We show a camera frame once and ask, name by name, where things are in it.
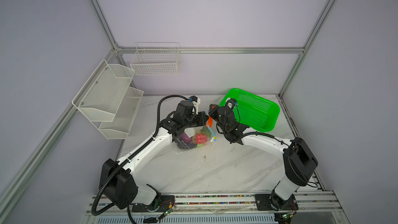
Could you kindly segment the red pepper toy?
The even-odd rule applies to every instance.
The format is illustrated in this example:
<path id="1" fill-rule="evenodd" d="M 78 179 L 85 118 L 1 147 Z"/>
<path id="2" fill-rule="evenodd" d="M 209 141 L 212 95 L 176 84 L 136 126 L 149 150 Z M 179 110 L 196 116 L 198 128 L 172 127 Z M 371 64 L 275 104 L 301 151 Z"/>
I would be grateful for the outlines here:
<path id="1" fill-rule="evenodd" d="M 204 134 L 196 134 L 195 141 L 198 145 L 206 144 L 208 142 L 208 136 Z"/>

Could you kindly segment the clear zip bag blue zipper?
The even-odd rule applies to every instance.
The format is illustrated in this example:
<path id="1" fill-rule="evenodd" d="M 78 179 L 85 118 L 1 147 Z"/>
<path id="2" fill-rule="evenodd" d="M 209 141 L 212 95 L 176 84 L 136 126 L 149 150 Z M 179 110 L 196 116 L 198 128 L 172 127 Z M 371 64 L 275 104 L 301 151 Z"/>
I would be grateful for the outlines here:
<path id="1" fill-rule="evenodd" d="M 209 145 L 217 140 L 208 120 L 204 126 L 186 128 L 184 133 L 173 138 L 172 143 L 180 150 L 191 150 Z"/>

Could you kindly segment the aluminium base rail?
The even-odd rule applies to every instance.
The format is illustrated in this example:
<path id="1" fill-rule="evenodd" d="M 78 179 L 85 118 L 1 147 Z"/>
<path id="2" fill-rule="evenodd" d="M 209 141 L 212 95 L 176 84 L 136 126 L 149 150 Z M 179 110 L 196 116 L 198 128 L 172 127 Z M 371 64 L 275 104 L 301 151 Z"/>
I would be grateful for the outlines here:
<path id="1" fill-rule="evenodd" d="M 157 214 L 174 205 L 173 214 L 243 214 L 243 213 L 317 213 L 332 212 L 343 215 L 344 210 L 332 191 L 298 191 L 284 209 L 275 211 L 268 203 L 268 191 L 211 192 L 211 193 L 163 193 L 159 207 L 150 211 L 146 205 L 134 203 L 133 213 Z"/>

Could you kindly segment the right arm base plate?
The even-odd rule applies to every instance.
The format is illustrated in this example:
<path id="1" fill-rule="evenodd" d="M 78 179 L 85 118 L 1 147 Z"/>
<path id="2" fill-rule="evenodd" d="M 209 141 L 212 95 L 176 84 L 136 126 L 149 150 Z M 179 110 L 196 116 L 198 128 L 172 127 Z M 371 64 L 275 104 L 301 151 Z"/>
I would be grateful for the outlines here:
<path id="1" fill-rule="evenodd" d="M 297 211 L 298 204 L 294 195 L 288 200 L 283 200 L 274 194 L 256 194 L 255 202 L 259 211 Z"/>

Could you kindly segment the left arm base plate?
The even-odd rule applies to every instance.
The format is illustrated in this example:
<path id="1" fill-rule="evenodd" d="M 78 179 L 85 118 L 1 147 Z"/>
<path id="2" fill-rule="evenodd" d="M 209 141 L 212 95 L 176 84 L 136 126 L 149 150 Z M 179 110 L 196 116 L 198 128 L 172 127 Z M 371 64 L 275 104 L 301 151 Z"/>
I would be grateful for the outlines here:
<path id="1" fill-rule="evenodd" d="M 162 213 L 170 208 L 170 205 L 174 205 L 175 196 L 173 195 L 161 195 L 154 199 L 149 205 L 141 203 L 130 204 L 131 211 L 133 213 Z"/>

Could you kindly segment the orange carrot toy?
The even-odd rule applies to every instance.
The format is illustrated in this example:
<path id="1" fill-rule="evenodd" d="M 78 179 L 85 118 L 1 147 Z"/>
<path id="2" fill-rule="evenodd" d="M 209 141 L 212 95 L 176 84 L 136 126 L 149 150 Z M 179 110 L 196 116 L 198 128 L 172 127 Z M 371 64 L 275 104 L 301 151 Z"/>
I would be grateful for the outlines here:
<path id="1" fill-rule="evenodd" d="M 211 117 L 209 117 L 208 121 L 207 121 L 207 125 L 212 128 L 212 124 L 213 124 L 213 119 Z"/>

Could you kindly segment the white mesh lower shelf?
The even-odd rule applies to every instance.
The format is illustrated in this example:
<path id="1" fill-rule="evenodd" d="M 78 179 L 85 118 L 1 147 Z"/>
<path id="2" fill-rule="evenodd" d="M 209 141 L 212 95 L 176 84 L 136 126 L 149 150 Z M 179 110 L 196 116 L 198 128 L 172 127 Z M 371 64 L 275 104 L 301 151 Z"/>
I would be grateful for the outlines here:
<path id="1" fill-rule="evenodd" d="M 142 100 L 142 90 L 128 87 L 112 122 L 102 122 L 99 131 L 108 140 L 124 140 L 129 136 Z"/>

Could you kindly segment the purple onion toy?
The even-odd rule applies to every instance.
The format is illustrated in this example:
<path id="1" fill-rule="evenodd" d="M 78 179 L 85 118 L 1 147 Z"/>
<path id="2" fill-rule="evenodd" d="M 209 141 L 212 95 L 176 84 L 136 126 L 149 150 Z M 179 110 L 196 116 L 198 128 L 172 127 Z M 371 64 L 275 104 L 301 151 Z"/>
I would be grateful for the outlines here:
<path id="1" fill-rule="evenodd" d="M 181 135 L 181 140 L 186 144 L 192 143 L 192 137 L 189 137 L 186 133 Z"/>

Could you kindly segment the white mesh upper shelf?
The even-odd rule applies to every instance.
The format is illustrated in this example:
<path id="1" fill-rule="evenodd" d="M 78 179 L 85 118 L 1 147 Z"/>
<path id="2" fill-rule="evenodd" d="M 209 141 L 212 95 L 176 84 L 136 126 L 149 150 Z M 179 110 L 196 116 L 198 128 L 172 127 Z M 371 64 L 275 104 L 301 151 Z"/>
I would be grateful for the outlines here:
<path id="1" fill-rule="evenodd" d="M 130 86 L 135 71 L 102 60 L 72 105 L 91 122 L 112 122 Z"/>

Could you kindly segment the white mesh shelf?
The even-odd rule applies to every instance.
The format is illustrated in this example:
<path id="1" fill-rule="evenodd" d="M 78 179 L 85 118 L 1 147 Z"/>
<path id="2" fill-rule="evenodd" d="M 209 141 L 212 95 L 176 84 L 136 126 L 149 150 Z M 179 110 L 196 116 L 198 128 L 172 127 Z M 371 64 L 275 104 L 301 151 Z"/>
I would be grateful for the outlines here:
<path id="1" fill-rule="evenodd" d="M 135 71 L 102 60 L 72 105 L 91 122 L 112 122 L 130 86 Z"/>
<path id="2" fill-rule="evenodd" d="M 129 136 L 142 100 L 142 90 L 128 87 L 112 122 L 102 122 L 99 131 L 108 140 L 124 140 Z"/>

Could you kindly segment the green plastic basket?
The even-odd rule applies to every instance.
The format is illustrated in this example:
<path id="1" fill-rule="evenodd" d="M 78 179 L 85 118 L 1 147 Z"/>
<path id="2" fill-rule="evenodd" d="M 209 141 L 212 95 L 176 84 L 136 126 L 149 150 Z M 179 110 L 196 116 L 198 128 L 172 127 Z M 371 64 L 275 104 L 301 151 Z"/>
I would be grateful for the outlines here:
<path id="1" fill-rule="evenodd" d="M 240 123 L 250 126 L 259 132 L 271 132 L 280 114 L 277 103 L 257 96 L 242 89 L 231 89 L 220 102 L 224 106 L 229 99 L 237 101 L 236 114 Z"/>

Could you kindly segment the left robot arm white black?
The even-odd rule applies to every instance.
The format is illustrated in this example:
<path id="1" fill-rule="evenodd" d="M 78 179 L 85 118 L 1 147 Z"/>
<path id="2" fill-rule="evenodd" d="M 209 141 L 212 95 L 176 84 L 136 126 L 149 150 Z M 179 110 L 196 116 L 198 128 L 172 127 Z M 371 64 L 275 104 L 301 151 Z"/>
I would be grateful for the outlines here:
<path id="1" fill-rule="evenodd" d="M 154 133 L 127 155 L 108 159 L 102 165 L 99 191 L 92 205 L 92 214 L 99 215 L 116 206 L 125 209 L 132 203 L 157 208 L 160 193 L 151 185 L 144 185 L 136 177 L 144 166 L 162 149 L 176 142 L 188 128 L 203 127 L 209 117 L 199 111 L 200 99 L 182 97 L 175 111 L 161 119 L 161 103 L 157 107 Z"/>

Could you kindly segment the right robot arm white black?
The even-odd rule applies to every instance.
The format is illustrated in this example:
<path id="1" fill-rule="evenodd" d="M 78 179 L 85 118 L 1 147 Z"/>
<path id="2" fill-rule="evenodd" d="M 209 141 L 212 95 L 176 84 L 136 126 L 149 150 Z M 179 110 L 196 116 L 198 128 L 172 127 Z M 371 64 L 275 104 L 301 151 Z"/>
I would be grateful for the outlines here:
<path id="1" fill-rule="evenodd" d="M 251 146 L 283 161 L 285 175 L 272 190 L 267 204 L 276 211 L 281 210 L 289 204 L 299 188 L 309 185 L 318 161 L 302 138 L 279 139 L 271 134 L 256 131 L 236 120 L 235 108 L 236 103 L 227 103 L 224 106 L 212 104 L 208 115 L 216 122 L 218 132 L 230 144 Z"/>

